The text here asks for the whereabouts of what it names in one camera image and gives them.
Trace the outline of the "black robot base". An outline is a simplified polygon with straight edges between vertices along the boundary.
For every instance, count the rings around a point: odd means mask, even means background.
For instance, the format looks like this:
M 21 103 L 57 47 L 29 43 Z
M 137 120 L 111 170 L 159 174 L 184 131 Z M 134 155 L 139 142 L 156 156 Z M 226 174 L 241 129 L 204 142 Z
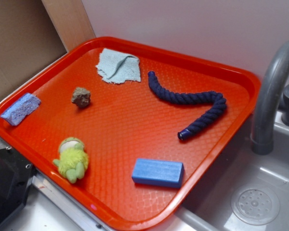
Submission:
M 26 206 L 34 171 L 16 149 L 0 149 L 0 228 Z

